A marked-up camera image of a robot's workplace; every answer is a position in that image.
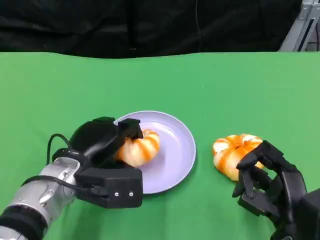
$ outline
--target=robotic hand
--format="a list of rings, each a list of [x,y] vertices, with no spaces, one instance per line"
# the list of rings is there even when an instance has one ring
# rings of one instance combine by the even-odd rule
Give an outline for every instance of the robotic hand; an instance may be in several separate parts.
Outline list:
[[[142,204],[142,172],[119,162],[115,153],[125,138],[143,138],[139,120],[101,117],[79,127],[68,141],[49,140],[47,166],[27,179],[0,215],[0,240],[41,240],[50,224],[75,198],[103,208]],[[50,163],[50,145],[61,137]]]
[[[301,172],[283,155],[267,141],[249,152],[237,165],[239,181],[232,197],[272,221],[276,231],[271,240],[320,240],[320,189],[307,193]],[[257,161],[276,177],[255,167]]]

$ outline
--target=black curtain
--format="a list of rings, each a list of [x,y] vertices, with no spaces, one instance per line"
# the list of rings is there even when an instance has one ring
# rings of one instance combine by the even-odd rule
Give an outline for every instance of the black curtain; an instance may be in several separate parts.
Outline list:
[[[301,0],[0,0],[0,51],[135,58],[277,51]]]

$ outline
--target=black cable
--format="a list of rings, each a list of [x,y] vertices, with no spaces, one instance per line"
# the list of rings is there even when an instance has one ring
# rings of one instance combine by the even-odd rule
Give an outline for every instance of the black cable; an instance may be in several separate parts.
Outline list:
[[[49,165],[49,164],[50,164],[51,144],[52,144],[52,141],[53,141],[53,139],[54,139],[55,137],[61,138],[61,139],[65,142],[65,144],[68,145],[68,148],[71,148],[71,145],[70,145],[70,143],[69,143],[69,140],[68,140],[65,136],[63,136],[63,135],[60,134],[60,133],[55,133],[55,134],[53,134],[53,135],[50,137],[49,141],[48,141],[48,146],[47,146],[47,149],[46,149],[46,165]]]
[[[315,32],[316,32],[316,51],[319,52],[319,30],[318,30],[318,23],[315,24]]]
[[[199,37],[198,53],[200,53],[202,50],[203,39],[202,39],[202,34],[201,34],[201,30],[199,27],[199,20],[198,20],[198,3],[199,3],[199,0],[195,0],[195,13],[194,14],[195,14],[196,29],[197,29],[198,37]]]
[[[52,181],[52,182],[56,182],[57,184],[66,187],[66,188],[72,189],[76,193],[80,193],[80,194],[85,195],[85,196],[98,196],[98,197],[101,197],[99,194],[95,194],[94,192],[92,192],[92,190],[90,188],[79,187],[79,186],[70,184],[68,182],[65,182],[65,181],[63,181],[63,180],[61,180],[61,179],[59,179],[57,177],[54,177],[54,176],[46,176],[46,175],[32,176],[32,177],[28,178],[27,180],[25,180],[24,183],[21,186],[26,185],[26,184],[28,184],[30,182],[33,182],[33,181]]]

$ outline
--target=purple plate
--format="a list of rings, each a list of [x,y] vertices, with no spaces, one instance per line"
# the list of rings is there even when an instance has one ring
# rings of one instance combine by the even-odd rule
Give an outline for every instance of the purple plate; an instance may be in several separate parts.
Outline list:
[[[151,129],[160,138],[157,156],[140,167],[143,193],[156,194],[179,184],[191,171],[196,159],[196,143],[186,125],[159,111],[129,113],[115,123],[127,118],[139,119],[141,129]]]

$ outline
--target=green table surface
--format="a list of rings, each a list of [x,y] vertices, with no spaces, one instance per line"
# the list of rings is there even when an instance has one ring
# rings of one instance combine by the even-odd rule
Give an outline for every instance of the green table surface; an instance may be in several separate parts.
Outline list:
[[[45,239],[267,240],[273,226],[231,197],[234,183],[213,167],[212,143],[233,134],[260,136],[297,165],[308,191],[319,188],[319,64],[318,53],[139,59],[0,53],[0,210],[45,166],[51,134],[70,137],[96,117],[155,110],[192,132],[197,160],[189,176],[146,196],[140,208],[76,200]],[[56,140],[53,151],[62,146]]]

